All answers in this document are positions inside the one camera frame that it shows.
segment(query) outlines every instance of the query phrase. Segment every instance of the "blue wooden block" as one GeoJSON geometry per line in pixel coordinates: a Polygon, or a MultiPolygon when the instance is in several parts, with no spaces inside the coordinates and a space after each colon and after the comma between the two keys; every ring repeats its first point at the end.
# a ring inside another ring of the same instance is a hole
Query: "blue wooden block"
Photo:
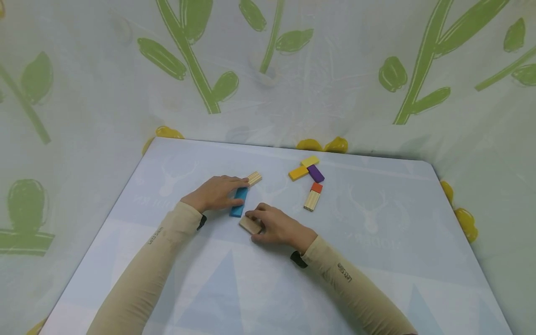
{"type": "MultiPolygon", "coordinates": [[[[248,188],[247,187],[241,187],[236,190],[235,199],[243,199],[245,203],[245,197],[248,195],[248,188]]],[[[244,211],[244,205],[242,206],[234,206],[231,208],[231,212],[229,213],[230,216],[241,218],[242,212],[244,211]]]]}

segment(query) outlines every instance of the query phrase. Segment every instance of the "person's right hand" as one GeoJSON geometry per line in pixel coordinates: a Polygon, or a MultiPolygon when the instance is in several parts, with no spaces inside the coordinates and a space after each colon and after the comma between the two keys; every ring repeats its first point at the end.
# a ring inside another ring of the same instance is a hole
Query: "person's right hand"
{"type": "Polygon", "coordinates": [[[254,211],[247,211],[245,216],[252,220],[260,219],[265,227],[264,234],[251,236],[255,243],[286,244],[303,255],[318,236],[314,230],[265,203],[258,204],[254,211]]]}

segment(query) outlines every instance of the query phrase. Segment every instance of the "yellow flower print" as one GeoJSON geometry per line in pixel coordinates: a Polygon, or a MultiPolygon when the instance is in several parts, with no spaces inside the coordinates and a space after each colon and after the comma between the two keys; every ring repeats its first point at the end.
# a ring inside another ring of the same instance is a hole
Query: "yellow flower print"
{"type": "MultiPolygon", "coordinates": [[[[170,127],[168,126],[160,126],[158,127],[155,132],[157,137],[167,137],[167,138],[181,138],[181,139],[184,139],[184,136],[182,136],[182,134],[178,131],[178,130],[175,130],[175,129],[171,129],[170,127]]],[[[152,141],[154,140],[154,137],[150,138],[146,143],[145,145],[143,146],[143,149],[142,149],[142,156],[145,154],[145,152],[147,151],[147,149],[149,148],[149,146],[151,145],[152,141]]]]}
{"type": "MultiPolygon", "coordinates": [[[[453,206],[452,201],[454,199],[454,190],[449,185],[449,183],[444,180],[441,180],[441,187],[443,188],[443,191],[445,192],[446,198],[449,200],[450,205],[453,206]]],[[[456,215],[456,218],[460,223],[460,227],[464,231],[465,237],[467,238],[469,243],[473,243],[474,241],[476,241],[478,237],[478,229],[474,224],[474,216],[464,208],[458,208],[454,210],[454,214],[456,215]]]]}
{"type": "Polygon", "coordinates": [[[44,318],[43,320],[39,321],[35,326],[33,326],[32,329],[28,330],[26,335],[38,335],[41,329],[44,326],[44,323],[46,322],[47,318],[44,318]]]}
{"type": "Polygon", "coordinates": [[[441,180],[441,187],[443,188],[443,192],[445,192],[446,198],[449,200],[450,205],[452,206],[452,200],[454,199],[454,190],[444,180],[441,180]]]}
{"type": "Polygon", "coordinates": [[[5,17],[5,7],[4,2],[0,0],[0,19],[5,17]]]}
{"type": "Polygon", "coordinates": [[[458,208],[454,211],[461,229],[465,233],[465,237],[469,243],[473,243],[478,237],[478,229],[474,225],[474,217],[464,208],[458,208]]]}
{"type": "Polygon", "coordinates": [[[326,144],[326,146],[322,149],[322,145],[320,145],[317,140],[308,138],[300,141],[296,145],[296,149],[346,153],[348,151],[348,141],[342,137],[337,136],[333,141],[326,144]]]}
{"type": "Polygon", "coordinates": [[[171,129],[170,127],[165,126],[165,125],[158,127],[155,133],[157,134],[158,137],[184,139],[184,136],[182,136],[182,134],[178,130],[171,129]]]}

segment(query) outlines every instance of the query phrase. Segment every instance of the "hand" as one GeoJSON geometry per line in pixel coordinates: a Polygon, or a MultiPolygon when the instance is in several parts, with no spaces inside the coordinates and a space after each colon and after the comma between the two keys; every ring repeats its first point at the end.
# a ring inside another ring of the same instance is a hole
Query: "hand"
{"type": "Polygon", "coordinates": [[[249,187],[247,178],[212,177],[197,190],[181,199],[181,202],[195,208],[199,213],[207,210],[222,210],[224,208],[244,204],[242,199],[231,199],[229,193],[240,187],[249,187]]]}
{"type": "Polygon", "coordinates": [[[264,234],[251,236],[251,240],[255,243],[286,244],[303,255],[318,236],[314,230],[264,203],[260,203],[254,211],[247,211],[245,216],[252,220],[260,219],[266,228],[264,234]]]}

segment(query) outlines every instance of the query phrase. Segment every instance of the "black wristband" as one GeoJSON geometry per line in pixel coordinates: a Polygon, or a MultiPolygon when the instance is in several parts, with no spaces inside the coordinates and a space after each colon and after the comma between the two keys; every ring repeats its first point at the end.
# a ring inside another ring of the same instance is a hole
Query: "black wristband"
{"type": "Polygon", "coordinates": [[[294,263],[296,263],[297,266],[299,266],[300,268],[302,269],[305,269],[307,267],[307,263],[304,262],[302,259],[301,259],[301,255],[300,255],[300,252],[299,251],[295,251],[292,253],[291,255],[291,259],[294,263]]]}
{"type": "Polygon", "coordinates": [[[199,227],[197,227],[197,230],[200,230],[201,227],[203,227],[205,225],[205,222],[206,222],[206,216],[202,215],[203,217],[201,218],[201,221],[199,222],[199,227]]]}

